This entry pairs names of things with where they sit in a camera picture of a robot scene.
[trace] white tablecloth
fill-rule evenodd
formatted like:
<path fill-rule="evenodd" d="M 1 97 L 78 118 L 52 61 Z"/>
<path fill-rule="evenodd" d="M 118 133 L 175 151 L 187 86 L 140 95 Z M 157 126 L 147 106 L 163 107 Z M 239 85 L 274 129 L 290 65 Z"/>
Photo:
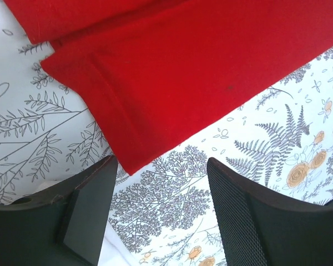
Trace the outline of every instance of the white tablecloth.
<path fill-rule="evenodd" d="M 0 1 L 1 203 L 112 153 L 81 98 L 41 69 L 52 52 L 31 45 Z M 119 168 L 100 264 L 226 265 L 209 157 L 285 195 L 331 200 L 333 48 L 133 176 Z"/>

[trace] branch print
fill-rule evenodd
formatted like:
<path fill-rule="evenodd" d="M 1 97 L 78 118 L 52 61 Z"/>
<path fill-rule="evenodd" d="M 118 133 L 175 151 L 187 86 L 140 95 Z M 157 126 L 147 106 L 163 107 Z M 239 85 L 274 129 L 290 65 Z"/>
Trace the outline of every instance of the branch print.
<path fill-rule="evenodd" d="M 187 255 L 187 249 L 190 248 L 189 241 L 190 241 L 190 239 L 192 239 L 194 234 L 198 231 L 201 224 L 202 224 L 202 221 L 193 233 L 188 234 L 186 237 L 182 238 L 181 240 L 174 241 L 173 243 L 168 243 L 167 247 L 170 247 L 171 249 L 174 249 L 174 250 L 162 258 L 154 257 L 153 264 L 160 263 L 160 266 L 165 266 L 165 265 L 168 265 L 169 261 L 173 258 L 176 259 L 177 261 L 183 260 L 183 257 L 185 257 L 185 255 Z"/>
<path fill-rule="evenodd" d="M 276 99 L 276 98 L 279 96 L 280 93 L 288 94 L 288 95 L 291 96 L 291 98 L 294 98 L 294 97 L 292 97 L 291 94 L 289 94 L 289 93 L 287 93 L 287 92 L 285 92 L 285 91 L 283 91 L 283 90 L 275 89 L 275 88 L 273 88 L 273 87 L 268 88 L 268 90 L 269 90 L 269 93 L 267 93 L 267 94 L 263 94 L 263 95 L 261 96 L 261 99 L 258 100 L 258 104 L 256 105 L 256 110 L 259 110 L 261 106 L 264 106 L 265 103 L 266 103 L 268 100 L 270 100 L 270 99 Z"/>
<path fill-rule="evenodd" d="M 82 166 L 89 166 L 89 162 L 94 164 L 100 158 L 96 148 L 102 148 L 107 142 L 95 121 L 87 125 L 86 130 L 81 132 L 80 135 L 82 137 L 80 143 L 72 143 L 68 146 L 70 153 L 66 155 L 67 162 L 70 160 L 75 163 L 74 155 L 77 154 Z"/>
<path fill-rule="evenodd" d="M 38 151 L 35 154 L 35 157 L 29 161 L 29 163 L 34 164 L 34 167 L 31 168 L 32 172 L 27 175 L 32 176 L 32 182 L 35 179 L 38 179 L 38 175 L 45 179 L 46 176 L 44 172 L 49 172 L 49 167 L 52 165 L 52 162 L 58 163 L 54 155 L 56 152 L 61 154 L 62 151 L 54 147 L 52 144 L 60 141 L 61 139 L 53 139 L 55 136 L 56 134 L 46 134 L 36 149 Z"/>
<path fill-rule="evenodd" d="M 153 161 L 141 183 L 113 196 L 111 225 L 131 252 L 140 252 L 162 227 L 188 229 L 209 209 L 210 192 L 196 188 L 206 176 L 207 156 L 194 146 Z"/>
<path fill-rule="evenodd" d="M 23 46 L 18 49 L 19 54 L 26 55 L 27 53 L 33 54 L 38 53 L 39 51 L 43 51 L 43 47 L 48 46 L 48 42 L 38 43 L 38 44 L 27 44 L 26 46 Z"/>
<path fill-rule="evenodd" d="M 304 76 L 307 72 L 307 70 L 311 69 L 311 64 L 307 63 L 303 66 L 301 66 L 300 68 L 298 68 L 297 70 L 295 70 L 294 72 L 292 72 L 290 75 L 287 75 L 286 77 L 284 77 L 283 79 L 280 80 L 280 83 L 284 83 L 284 85 L 286 85 L 289 81 L 291 80 L 295 80 L 295 83 L 299 83 L 304 79 Z"/>
<path fill-rule="evenodd" d="M 29 130 L 35 135 L 39 129 L 45 130 L 46 121 L 44 117 L 49 114 L 61 114 L 61 113 L 77 113 L 70 111 L 64 107 L 64 97 L 59 102 L 58 97 L 53 93 L 53 100 L 48 99 L 48 94 L 44 92 L 44 98 L 41 99 L 41 95 L 38 94 L 37 99 L 34 99 L 31 95 L 29 100 L 24 101 L 29 109 L 18 109 L 18 114 L 7 111 L 7 114 L 0 114 L 0 135 L 4 137 L 10 137 L 14 134 L 16 138 L 19 135 L 24 136 L 25 132 Z"/>

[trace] red felt fabric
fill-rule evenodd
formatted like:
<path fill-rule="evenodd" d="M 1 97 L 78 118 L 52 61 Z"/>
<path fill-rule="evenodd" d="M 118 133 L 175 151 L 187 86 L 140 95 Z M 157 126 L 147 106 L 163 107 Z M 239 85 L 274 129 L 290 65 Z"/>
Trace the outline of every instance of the red felt fabric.
<path fill-rule="evenodd" d="M 333 46 L 333 1 L 5 1 L 129 174 Z"/>

